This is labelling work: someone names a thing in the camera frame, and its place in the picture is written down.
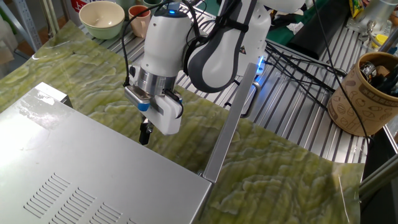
yellow package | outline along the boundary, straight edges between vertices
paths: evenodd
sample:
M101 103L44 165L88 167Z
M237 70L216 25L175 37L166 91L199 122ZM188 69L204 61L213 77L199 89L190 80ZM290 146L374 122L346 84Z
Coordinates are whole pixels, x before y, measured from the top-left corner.
M351 9L351 15L353 18L358 15L363 10L362 0L348 0L349 1L349 8Z

cork cup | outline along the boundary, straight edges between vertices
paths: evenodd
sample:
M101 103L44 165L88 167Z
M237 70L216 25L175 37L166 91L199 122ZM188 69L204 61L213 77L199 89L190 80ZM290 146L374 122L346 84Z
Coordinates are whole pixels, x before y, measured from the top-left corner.
M398 98L380 92L365 80L359 70L364 62L371 62L375 66L383 65L392 71L398 64L398 58L382 52L364 54L341 83L362 119L367 134L372 135L398 114ZM341 129L350 134L365 136L357 115L340 87L329 99L327 108L330 117Z

plastic bottle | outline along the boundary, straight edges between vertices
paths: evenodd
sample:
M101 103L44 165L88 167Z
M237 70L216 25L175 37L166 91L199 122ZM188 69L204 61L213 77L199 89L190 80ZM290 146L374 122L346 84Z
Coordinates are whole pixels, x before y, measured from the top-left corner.
M6 43L7 47L13 52L18 47L17 39L12 33L12 29L8 22L4 21L0 16L0 40Z

black cable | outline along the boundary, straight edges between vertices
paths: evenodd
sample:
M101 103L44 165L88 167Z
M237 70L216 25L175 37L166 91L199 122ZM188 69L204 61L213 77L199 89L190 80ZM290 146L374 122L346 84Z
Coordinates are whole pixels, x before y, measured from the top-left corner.
M198 24L198 19L197 19L197 14L193 6L187 1L187 0L182 0L184 5L188 7L188 10L191 12L191 16L193 19L193 31L195 33L196 37L200 36L200 30L199 30L199 24Z
M130 25L130 23L131 23L135 18L139 17L139 16L142 15L143 13L145 13L145 12L147 12L147 11L150 11L151 9L154 9L154 8L156 8L156 7L162 7L162 6L164 6L165 4L168 4L168 3L171 3L171 2L173 2L173 0L166 0L166 1L162 2L162 3L159 3L159 4L155 5L155 6L151 6L151 7L147 8L147 9L145 9L144 11L138 13L137 15L135 15L135 16L133 16L131 19L129 19L129 21L127 22L127 24L124 26L123 33L122 33L122 38L121 38L121 41L122 41L122 49L123 49L123 55L124 55L124 62L126 63L126 79L125 79L125 81L124 81L124 83L123 83L123 86L124 86L124 87L130 85L130 84L129 84L129 82L130 82L130 78L129 78L129 59L127 58L126 46L124 45L124 36L126 35L126 31L127 31L128 26Z
M276 64L278 64L279 66L281 66L281 67L286 71L286 73L289 74L288 76L289 76L290 78L292 78L293 80L295 80L295 81L297 82L297 84L298 84L301 88L303 88L303 89L307 92L307 94L308 94L309 96L311 96L311 98L312 98L316 103L319 104L319 106L321 106L323 109L326 110L326 106L323 105L323 103L321 103L315 96L313 96L313 95L310 93L310 91L307 90L307 89L300 83L300 80L298 80L297 78L295 78L285 67L283 67L282 64L280 64L280 63L278 62L278 60L275 58L275 56L273 56L270 52L268 52L268 54L269 54L270 57L272 57L272 59L275 60Z
M169 96L171 99L173 99L174 101L176 101L180 106L181 106L181 112L180 114L175 118L175 119L179 119L181 118L182 114L184 113L184 106L182 105L180 98L174 94L172 91L170 90L165 90L164 94L166 94L167 96Z
M289 60L286 56L283 55L282 52L279 52L274 46L267 44L267 46L269 48L272 49L273 52L275 52L276 54L278 54L280 57L282 57L287 63L290 64L291 67L294 67L295 69L297 69L298 72L302 73L303 75L305 75L306 77L312 79L315 83L319 84L320 86L322 86L323 88L326 88L327 90L329 90L330 92L334 93L335 89L333 89L332 87L328 86L327 84L325 84L323 81L319 80L317 77L313 76L312 74L308 73L306 70L302 69L301 67L299 67L298 65L296 65L295 63L293 63L291 60Z
M299 61L301 61L301 62L314 63L314 64L317 64L317 65L321 65L321 66L324 67L328 72L333 73L333 71L331 70L331 67L330 67L329 65L325 65L324 63L320 63L320 62L317 62L317 61L315 61L315 60L305 60L305 59L301 59L301 58L292 58L291 60L299 60ZM340 76L342 76L342 77L347 76L347 72L344 71L343 69L336 68L336 71L339 73L338 75L340 75Z
M209 21L202 22L202 24L200 24L199 28L201 28L202 26L204 26L204 25L206 25L208 23L215 22L215 21L216 21L215 19L211 19Z
M200 18L202 15L203 15L203 13L205 13L205 11L206 11L206 9L207 9L207 3L206 3L206 1L205 0L201 0L203 3L205 3L205 9L201 12L201 14L199 15L199 17L198 18ZM194 37L192 40L190 40L190 41L188 41L188 37L189 37L189 34L191 33L191 30L192 30L192 28L193 28L193 26L194 26L195 24L192 24L192 26L191 26L191 28L189 29L189 31L188 31L188 33L187 33L187 37L185 38L185 41L187 42L187 46L189 47L189 42L191 42L193 39L196 39L197 37Z
M343 86L341 85L340 80L339 80L338 77L337 77L336 69L335 69L335 66L333 65L333 61L332 61L332 59L331 59L331 53L330 53L328 41L327 41L327 38L326 38L326 34L325 34L325 31L323 30L323 25L322 25L321 17L320 17L320 15L319 15L318 7L317 7L317 5L315 4L315 0L312 0L312 3L313 3L313 6L314 6L314 8L315 8L315 12L316 12L316 14L317 14L317 17L318 17L319 25L320 25L320 27L321 27L321 31L322 31L322 35L323 35L323 40L325 41L325 45L326 45L326 52L328 53L328 56L329 56L330 66L331 66L331 68L332 68L332 70L333 70L333 74L335 74L335 78L336 78L336 80L337 80L337 82L338 82L338 85L340 86L341 91L343 92L344 96L346 97L346 99L347 99L349 105L353 108L353 111L355 112L355 115L358 117L359 122L361 123L361 126L362 126L362 128L363 128L363 133L365 134L366 143L368 144L368 147L370 147L370 145L369 145L369 139L368 139L368 134L366 133L366 129L365 129L365 126L364 126L364 124L363 124L363 122L362 122L362 119L361 119L361 117L359 116L359 113L356 111L356 109L355 109L353 103L352 103L351 100L348 98L348 95L347 95L346 91L344 90Z
M274 67L275 67L276 69L278 69L282 74L284 74L284 75L286 75L286 76L288 76L288 77L291 78L290 75L286 74L286 73L283 71L283 69L279 68L277 65L275 65L275 64L273 64L273 63L267 63L267 64L268 64L268 65L274 66ZM308 83L308 84L315 85L315 86L319 86L319 87L324 87L323 85L319 85L319 84L314 83L314 82L308 82L308 81L303 81L303 80L299 80L298 82L300 82L300 83Z

metal panel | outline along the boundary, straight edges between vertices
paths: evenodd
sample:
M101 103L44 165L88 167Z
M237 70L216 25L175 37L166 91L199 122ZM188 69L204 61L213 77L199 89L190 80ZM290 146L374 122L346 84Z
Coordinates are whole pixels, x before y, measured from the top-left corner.
M9 224L186 224L211 187L36 88L0 114L0 170Z

